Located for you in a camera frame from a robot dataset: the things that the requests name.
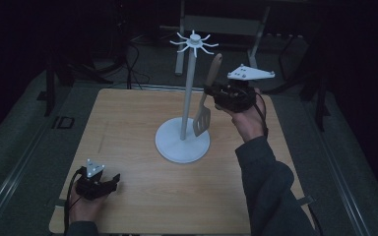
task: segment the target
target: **hand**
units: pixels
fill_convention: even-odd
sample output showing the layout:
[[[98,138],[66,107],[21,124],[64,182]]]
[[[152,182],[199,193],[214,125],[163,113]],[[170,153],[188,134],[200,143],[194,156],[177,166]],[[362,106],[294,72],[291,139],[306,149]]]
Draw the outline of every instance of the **hand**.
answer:
[[[254,90],[260,94],[260,90],[258,88],[254,88]],[[263,99],[259,95],[257,95],[256,100],[257,106],[262,111],[263,115],[266,117],[266,106]],[[262,120],[254,106],[250,107],[250,109],[248,110],[239,113],[234,113],[226,109],[223,109],[223,111],[225,111],[232,117],[232,123],[237,128],[237,131],[243,139],[244,143],[247,143],[252,139],[265,135],[264,121]]]
[[[97,198],[93,201],[82,198],[76,193],[76,184],[72,188],[71,197],[69,200],[70,206],[70,222],[75,221],[96,221],[98,213],[103,207],[103,203],[108,198],[108,195]]]

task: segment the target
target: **table top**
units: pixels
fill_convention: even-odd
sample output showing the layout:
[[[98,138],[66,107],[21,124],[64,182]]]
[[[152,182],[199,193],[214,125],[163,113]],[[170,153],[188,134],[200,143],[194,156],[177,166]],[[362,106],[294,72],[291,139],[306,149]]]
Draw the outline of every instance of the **table top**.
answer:
[[[189,117],[194,117],[202,94],[193,92]],[[268,96],[269,144],[276,158],[293,171],[292,191],[302,188],[296,176],[275,108]],[[165,121],[183,114],[184,92],[102,89],[72,162],[60,199],[87,159],[104,164],[102,181],[121,173],[97,222],[100,233],[131,234],[249,234],[249,220],[234,150],[243,144],[231,118],[211,109],[211,145],[199,160],[179,164],[158,152],[155,135]],[[63,208],[57,207],[49,229],[64,230]]]

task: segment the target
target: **gray floor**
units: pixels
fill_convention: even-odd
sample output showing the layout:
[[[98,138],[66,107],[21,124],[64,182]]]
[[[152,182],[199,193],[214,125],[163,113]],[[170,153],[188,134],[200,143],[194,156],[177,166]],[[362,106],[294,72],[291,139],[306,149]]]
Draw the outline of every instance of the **gray floor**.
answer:
[[[261,89],[281,85],[278,55],[285,40],[265,37],[257,54],[259,68],[275,71],[274,79],[252,83]],[[136,44],[139,58],[135,65],[136,79],[149,85],[184,87],[186,78],[174,76],[176,48]],[[296,39],[283,56],[283,66],[291,73],[297,66],[306,43]],[[239,64],[248,65],[244,49],[218,48],[223,61],[219,80]],[[130,49],[129,60],[136,58]],[[194,87],[204,81],[213,56],[199,53]],[[27,157],[25,174],[14,186],[13,196],[0,206],[0,235],[48,235],[48,222],[53,206],[70,168],[76,148],[85,129],[98,91],[101,88],[125,88],[125,69],[107,75],[113,86],[99,85],[77,79],[72,88],[57,87],[57,107],[50,117],[43,117],[45,103],[37,101],[45,89],[45,74],[33,80],[23,97],[0,126],[0,188],[20,160]],[[298,97],[301,85],[272,95],[298,177],[324,235],[378,235],[378,184],[364,154],[350,131],[332,94],[326,105],[331,114],[324,118],[325,132],[313,121],[315,103],[302,102]],[[55,116],[75,118],[70,130],[51,129]]]

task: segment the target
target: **dark sleeve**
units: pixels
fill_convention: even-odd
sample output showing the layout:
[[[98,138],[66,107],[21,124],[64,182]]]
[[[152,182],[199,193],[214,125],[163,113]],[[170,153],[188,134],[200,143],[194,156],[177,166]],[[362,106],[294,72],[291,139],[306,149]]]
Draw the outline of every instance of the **dark sleeve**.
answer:
[[[97,227],[91,221],[76,221],[70,224],[67,236],[97,236]]]
[[[276,161],[266,138],[251,140],[235,153],[241,167],[251,235],[315,235],[290,190],[292,171]]]

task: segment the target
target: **dark background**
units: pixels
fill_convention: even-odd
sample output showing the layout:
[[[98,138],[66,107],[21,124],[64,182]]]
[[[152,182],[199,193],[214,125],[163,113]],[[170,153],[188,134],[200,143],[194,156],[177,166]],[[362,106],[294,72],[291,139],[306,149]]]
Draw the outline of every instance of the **dark background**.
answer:
[[[232,1],[212,2],[202,11],[211,13],[214,3],[225,8]],[[265,31],[304,34],[311,43],[301,71],[325,68],[328,88],[378,180],[378,1],[318,3],[273,3]],[[106,57],[123,52],[122,45],[112,48],[107,39],[115,34],[114,40],[120,42],[118,23],[126,23],[124,33],[138,28],[156,38],[158,25],[178,26],[179,11],[178,1],[171,0],[0,2],[0,123],[29,82],[44,70],[49,51],[56,49],[92,64],[91,51]],[[234,7],[225,14],[239,12]],[[309,26],[318,27],[309,30]]]

